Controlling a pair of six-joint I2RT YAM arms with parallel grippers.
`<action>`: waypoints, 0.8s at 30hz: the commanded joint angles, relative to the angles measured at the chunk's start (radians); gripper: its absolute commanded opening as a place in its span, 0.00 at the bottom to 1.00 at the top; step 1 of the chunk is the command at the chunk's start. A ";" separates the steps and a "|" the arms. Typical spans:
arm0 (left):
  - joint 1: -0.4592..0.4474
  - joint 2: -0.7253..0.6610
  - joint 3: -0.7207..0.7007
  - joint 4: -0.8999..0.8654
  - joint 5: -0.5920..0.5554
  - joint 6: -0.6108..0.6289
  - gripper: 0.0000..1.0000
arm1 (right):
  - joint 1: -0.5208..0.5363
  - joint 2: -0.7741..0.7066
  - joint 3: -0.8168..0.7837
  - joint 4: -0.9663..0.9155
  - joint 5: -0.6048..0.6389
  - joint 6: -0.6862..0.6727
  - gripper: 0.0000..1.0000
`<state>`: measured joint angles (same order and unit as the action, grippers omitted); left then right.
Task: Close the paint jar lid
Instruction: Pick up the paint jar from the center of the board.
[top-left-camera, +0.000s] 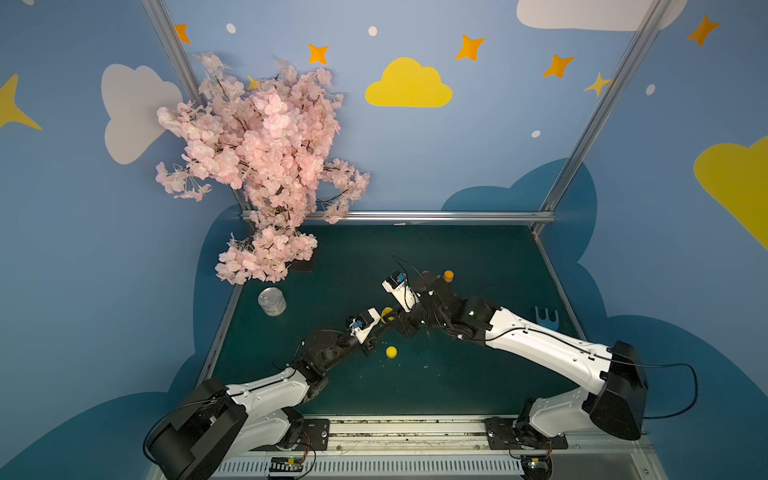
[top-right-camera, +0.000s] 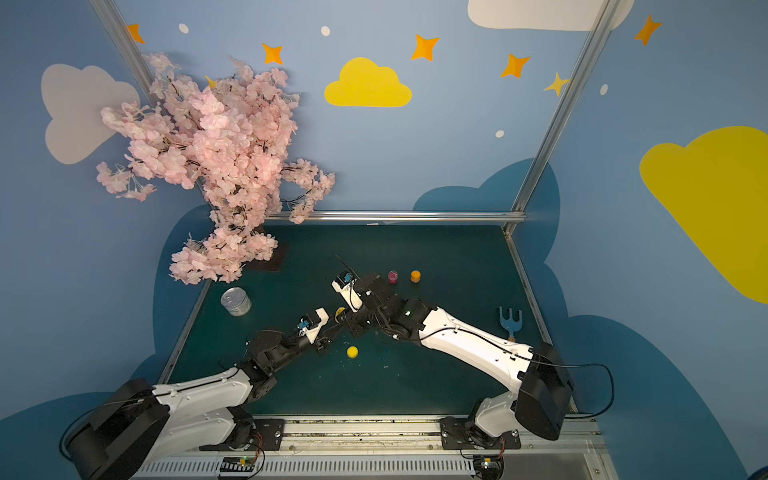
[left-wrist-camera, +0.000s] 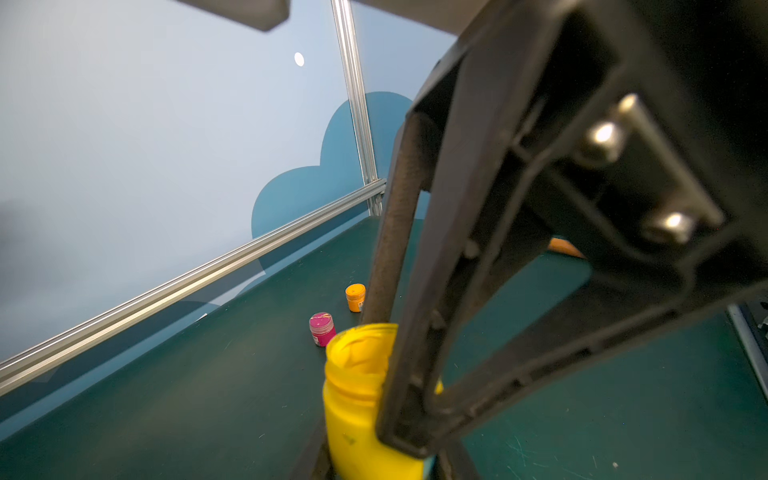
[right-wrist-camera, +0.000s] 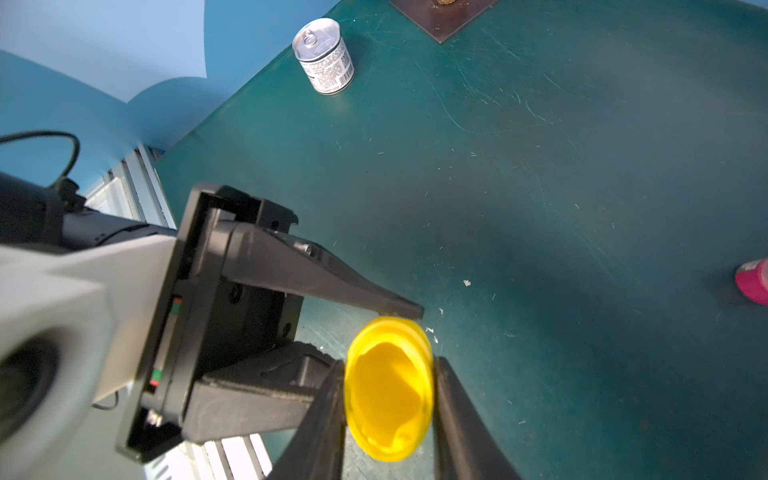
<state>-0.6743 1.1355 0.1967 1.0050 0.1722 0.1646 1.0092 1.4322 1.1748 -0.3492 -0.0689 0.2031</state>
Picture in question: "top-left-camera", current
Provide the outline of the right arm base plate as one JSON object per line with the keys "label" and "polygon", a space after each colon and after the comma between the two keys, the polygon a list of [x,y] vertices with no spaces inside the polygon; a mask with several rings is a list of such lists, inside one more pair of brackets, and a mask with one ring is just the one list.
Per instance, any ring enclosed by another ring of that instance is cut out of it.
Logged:
{"label": "right arm base plate", "polygon": [[526,419],[489,417],[483,420],[486,438],[491,450],[565,450],[568,442],[564,435],[546,437],[534,429]]}

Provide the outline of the yellow paint jar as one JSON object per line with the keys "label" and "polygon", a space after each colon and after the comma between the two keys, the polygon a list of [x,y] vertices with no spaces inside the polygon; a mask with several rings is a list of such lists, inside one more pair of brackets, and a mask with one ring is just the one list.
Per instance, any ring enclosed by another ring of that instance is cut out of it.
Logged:
{"label": "yellow paint jar", "polygon": [[393,321],[394,319],[395,319],[395,315],[394,315],[394,309],[393,309],[393,308],[391,308],[391,307],[386,307],[386,308],[385,308],[385,309],[384,309],[384,310],[381,312],[381,318],[380,318],[380,320],[381,320],[383,323],[389,323],[389,322]]}

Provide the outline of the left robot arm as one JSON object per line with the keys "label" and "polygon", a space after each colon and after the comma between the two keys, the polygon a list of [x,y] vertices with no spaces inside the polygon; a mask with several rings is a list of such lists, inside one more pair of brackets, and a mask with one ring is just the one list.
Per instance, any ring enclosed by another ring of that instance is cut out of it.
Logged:
{"label": "left robot arm", "polygon": [[370,354],[387,330],[373,326],[359,336],[317,330],[275,375],[244,384],[204,381],[151,427],[142,443],[145,457],[167,479],[208,479],[231,457],[296,444],[302,416],[295,408],[317,397],[328,372],[347,357]]}

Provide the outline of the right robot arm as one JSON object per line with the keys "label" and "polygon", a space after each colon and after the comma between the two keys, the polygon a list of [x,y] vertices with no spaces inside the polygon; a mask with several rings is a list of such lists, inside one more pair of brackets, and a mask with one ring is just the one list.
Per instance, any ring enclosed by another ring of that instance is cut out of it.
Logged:
{"label": "right robot arm", "polygon": [[544,449],[568,432],[591,428],[622,440],[640,438],[648,381],[634,346],[579,340],[482,298],[462,299],[443,278],[429,272],[415,280],[395,272],[382,286],[401,306],[395,321],[403,335],[440,329],[525,358],[575,383],[569,392],[524,403],[512,428],[517,443]]}

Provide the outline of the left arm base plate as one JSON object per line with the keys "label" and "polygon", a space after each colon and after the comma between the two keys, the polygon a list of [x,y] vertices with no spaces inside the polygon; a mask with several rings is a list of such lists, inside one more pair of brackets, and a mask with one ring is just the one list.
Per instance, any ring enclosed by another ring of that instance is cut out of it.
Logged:
{"label": "left arm base plate", "polygon": [[292,451],[306,449],[325,451],[330,436],[329,419],[307,419],[292,421],[287,433],[274,445],[278,450]]}

